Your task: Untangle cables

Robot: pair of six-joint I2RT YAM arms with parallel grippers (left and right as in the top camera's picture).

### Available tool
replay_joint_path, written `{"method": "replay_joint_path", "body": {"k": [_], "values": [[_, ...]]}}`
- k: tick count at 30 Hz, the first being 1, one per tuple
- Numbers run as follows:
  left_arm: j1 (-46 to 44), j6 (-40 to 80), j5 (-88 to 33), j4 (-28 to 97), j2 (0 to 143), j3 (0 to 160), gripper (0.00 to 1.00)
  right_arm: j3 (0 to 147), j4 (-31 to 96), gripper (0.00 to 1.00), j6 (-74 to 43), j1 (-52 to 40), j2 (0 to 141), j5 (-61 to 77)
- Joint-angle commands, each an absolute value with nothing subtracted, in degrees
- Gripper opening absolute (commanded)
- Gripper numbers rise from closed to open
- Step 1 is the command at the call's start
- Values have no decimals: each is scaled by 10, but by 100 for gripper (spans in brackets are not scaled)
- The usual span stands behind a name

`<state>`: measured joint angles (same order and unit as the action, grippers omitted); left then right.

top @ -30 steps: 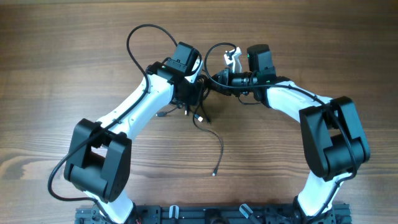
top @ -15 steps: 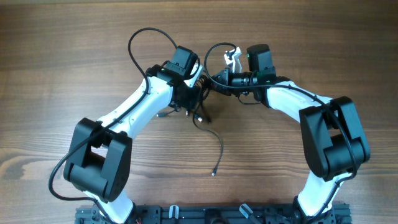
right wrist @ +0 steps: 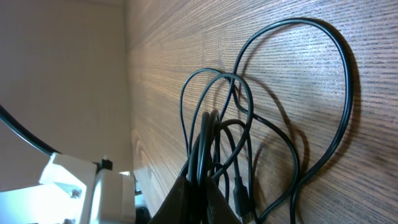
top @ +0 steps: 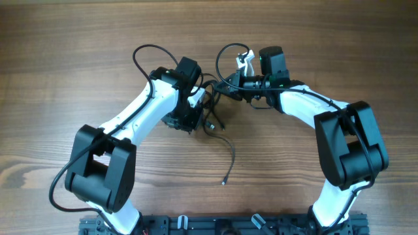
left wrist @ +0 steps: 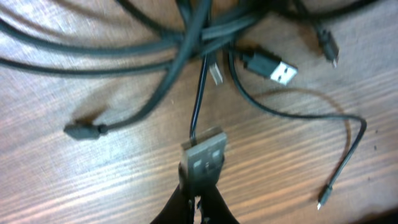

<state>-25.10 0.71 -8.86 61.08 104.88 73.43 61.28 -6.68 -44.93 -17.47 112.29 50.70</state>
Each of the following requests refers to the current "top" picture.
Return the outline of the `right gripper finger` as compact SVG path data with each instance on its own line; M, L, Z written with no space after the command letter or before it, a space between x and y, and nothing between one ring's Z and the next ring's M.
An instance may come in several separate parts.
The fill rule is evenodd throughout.
M215 85L216 87L227 87L240 89L241 72L235 72L230 74L228 77L219 76L220 81Z
M242 100L242 96L239 93L239 90L235 89L235 88L227 88L227 87L216 87L215 90L226 96L229 97L231 99L234 99L236 101L241 101Z

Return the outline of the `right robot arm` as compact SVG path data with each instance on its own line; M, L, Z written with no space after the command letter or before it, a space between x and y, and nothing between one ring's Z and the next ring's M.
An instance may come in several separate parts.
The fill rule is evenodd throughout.
M292 80L280 46L263 48L258 56L260 75L251 63L255 54L247 49L236 58L237 71L222 78L215 89L237 101L263 97L269 108L314 128L325 182L311 213L319 231L336 230L348 220L358 194L371 188L389 165L374 113L364 101L336 101Z

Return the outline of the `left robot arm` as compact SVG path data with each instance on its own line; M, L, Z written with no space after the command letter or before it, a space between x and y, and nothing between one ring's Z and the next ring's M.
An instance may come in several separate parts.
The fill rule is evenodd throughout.
M183 57L175 69L159 67L141 94L110 121L76 133L65 188L96 209L113 234L133 234L141 214L129 196L135 183L137 148L162 121L190 133L202 121L203 88L197 62Z

